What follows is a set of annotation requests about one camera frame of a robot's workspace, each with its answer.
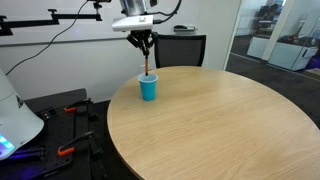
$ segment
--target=white robot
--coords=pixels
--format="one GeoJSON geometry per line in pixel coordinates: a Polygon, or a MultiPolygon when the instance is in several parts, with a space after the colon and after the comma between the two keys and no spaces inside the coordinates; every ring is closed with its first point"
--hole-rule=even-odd
{"type": "MultiPolygon", "coordinates": [[[[111,0],[89,0],[97,3],[111,2],[111,0]]],[[[147,13],[147,5],[153,7],[157,0],[120,0],[125,18],[115,19],[112,25],[114,31],[131,31],[128,40],[143,54],[149,54],[149,48],[153,42],[149,37],[154,38],[151,29],[153,24],[161,24],[170,19],[180,7],[181,0],[176,9],[165,20],[154,20],[153,14],[147,13]]],[[[19,97],[6,75],[0,69],[0,160],[12,155],[17,149],[36,137],[44,126],[42,119],[39,119],[26,106],[19,97]]]]}

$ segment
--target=blue cup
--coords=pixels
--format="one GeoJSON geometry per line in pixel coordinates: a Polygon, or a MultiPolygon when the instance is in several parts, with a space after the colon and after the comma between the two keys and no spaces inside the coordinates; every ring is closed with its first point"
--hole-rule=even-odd
{"type": "Polygon", "coordinates": [[[156,85],[158,76],[155,74],[140,74],[138,76],[140,82],[140,88],[142,93],[142,99],[145,101],[152,101],[156,97],[156,85]]]}

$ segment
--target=black chair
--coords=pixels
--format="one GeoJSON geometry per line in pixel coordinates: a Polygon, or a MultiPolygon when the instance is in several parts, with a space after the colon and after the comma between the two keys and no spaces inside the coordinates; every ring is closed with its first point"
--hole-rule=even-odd
{"type": "Polygon", "coordinates": [[[206,35],[158,35],[155,41],[156,67],[201,66],[206,49],[206,35]]]}

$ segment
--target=wooden table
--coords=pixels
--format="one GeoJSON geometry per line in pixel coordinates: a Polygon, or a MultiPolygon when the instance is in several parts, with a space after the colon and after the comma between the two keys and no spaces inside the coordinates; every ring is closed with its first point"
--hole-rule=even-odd
{"type": "Polygon", "coordinates": [[[141,179],[320,179],[320,131],[296,105],[248,78],[199,67],[154,70],[112,98],[108,127],[141,179]]]}

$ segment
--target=floor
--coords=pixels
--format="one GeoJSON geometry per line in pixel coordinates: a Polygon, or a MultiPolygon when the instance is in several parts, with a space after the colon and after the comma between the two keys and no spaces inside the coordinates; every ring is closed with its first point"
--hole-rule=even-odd
{"type": "MultiPolygon", "coordinates": [[[[246,55],[247,47],[243,47],[250,42],[248,39],[248,37],[235,39],[226,70],[248,77],[279,92],[300,107],[320,128],[320,81],[250,59],[246,55]]],[[[94,128],[101,135],[99,141],[105,152],[104,165],[108,179],[137,179],[122,162],[112,145],[105,121],[108,105],[109,101],[94,104],[92,107],[100,117],[94,128]]]]}

